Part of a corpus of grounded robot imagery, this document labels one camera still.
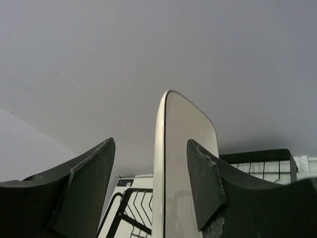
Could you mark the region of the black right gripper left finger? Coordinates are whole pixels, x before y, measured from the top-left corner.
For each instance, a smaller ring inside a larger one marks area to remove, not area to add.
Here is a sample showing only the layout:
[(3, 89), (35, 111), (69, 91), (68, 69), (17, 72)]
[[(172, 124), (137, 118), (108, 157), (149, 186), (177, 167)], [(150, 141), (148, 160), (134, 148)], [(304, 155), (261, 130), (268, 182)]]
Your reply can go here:
[(108, 138), (84, 154), (0, 184), (3, 238), (95, 238), (115, 157)]

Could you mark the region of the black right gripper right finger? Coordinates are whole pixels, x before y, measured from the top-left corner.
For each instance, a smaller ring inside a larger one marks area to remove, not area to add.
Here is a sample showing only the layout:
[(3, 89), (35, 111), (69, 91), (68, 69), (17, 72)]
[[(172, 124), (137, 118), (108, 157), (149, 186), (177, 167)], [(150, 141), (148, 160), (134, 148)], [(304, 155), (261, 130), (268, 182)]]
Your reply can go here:
[(314, 238), (317, 180), (286, 185), (249, 175), (187, 142), (198, 231), (205, 238)]

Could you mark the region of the white rectangular plate black rim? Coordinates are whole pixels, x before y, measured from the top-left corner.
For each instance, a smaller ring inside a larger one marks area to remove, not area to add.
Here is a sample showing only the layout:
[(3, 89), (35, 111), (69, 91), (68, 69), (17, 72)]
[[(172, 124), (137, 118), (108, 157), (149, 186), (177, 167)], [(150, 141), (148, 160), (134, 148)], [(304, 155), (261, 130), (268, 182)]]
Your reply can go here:
[(200, 238), (187, 164), (187, 141), (219, 156), (212, 121), (190, 100), (167, 90), (160, 101), (155, 133), (152, 237)]

